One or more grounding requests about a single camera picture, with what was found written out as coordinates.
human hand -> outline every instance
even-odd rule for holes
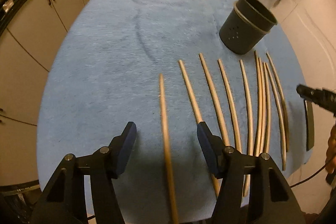
[[[333,126],[333,128],[330,131],[330,137],[328,139],[328,149],[325,159],[325,163],[329,161],[334,154],[336,153],[336,125]],[[325,167],[328,173],[332,174],[334,172],[334,169],[336,168],[336,157]]]

table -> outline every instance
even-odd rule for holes
[[[257,83],[253,51],[238,56],[221,42],[218,32],[235,0],[90,0],[78,16],[56,56],[45,87],[37,136],[39,181],[43,189],[67,153],[93,153],[121,134],[133,121],[138,136],[126,171],[113,181],[126,222],[168,223],[163,138],[159,108],[159,73],[166,87],[172,165],[180,222],[206,219],[215,194],[196,136],[196,123],[177,63],[185,63],[203,119],[220,135],[217,118],[198,54],[203,53],[213,77],[234,144],[225,88],[217,59],[223,60],[231,84],[243,151],[247,115],[239,59],[243,59],[257,122]],[[289,115],[288,177],[308,161],[303,101],[296,94],[305,83],[293,49],[275,26],[255,49],[266,61],[268,51],[280,77]],[[278,114],[273,93],[270,154],[281,166]],[[89,213],[93,213],[89,180],[85,181]]]

silver bolt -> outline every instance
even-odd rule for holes
[[[110,149],[107,146],[103,146],[102,148],[99,149],[99,152],[102,153],[102,154],[105,154],[109,151],[110,151]]]
[[[267,153],[261,153],[261,157],[262,157],[264,160],[268,160],[268,159],[269,159],[269,154],[267,154]]]
[[[64,156],[64,159],[65,159],[65,160],[72,160],[73,157],[74,157],[73,154],[69,153],[69,154],[66,154],[66,155]]]
[[[229,153],[229,154],[233,153],[234,150],[235,150],[235,149],[234,149],[232,146],[226,146],[226,147],[224,148],[224,151],[225,151],[226,153]]]

light blue table surface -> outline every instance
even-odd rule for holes
[[[238,56],[218,32],[236,0],[90,0],[58,51],[45,87],[37,136],[37,163],[43,189],[67,153],[93,153],[136,123],[137,140],[126,171],[113,181],[125,221],[168,223],[159,73],[163,73],[170,146],[180,222],[209,218],[216,199],[200,149],[196,122],[177,61],[185,63],[203,119],[220,136],[212,98],[198,54],[203,53],[216,87],[231,144],[232,123],[217,65],[221,58],[234,96],[243,151],[247,115],[239,59],[243,59],[257,122],[257,83],[253,51]],[[263,61],[270,53],[280,77],[289,116],[288,177],[303,163],[306,124],[295,88],[304,83],[295,53],[280,26],[255,48]],[[272,100],[270,155],[281,168],[278,113]],[[93,213],[89,179],[87,208]]]

plastic container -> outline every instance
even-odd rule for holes
[[[271,11],[258,0],[238,0],[219,36],[228,49],[236,54],[246,54],[277,23]]]

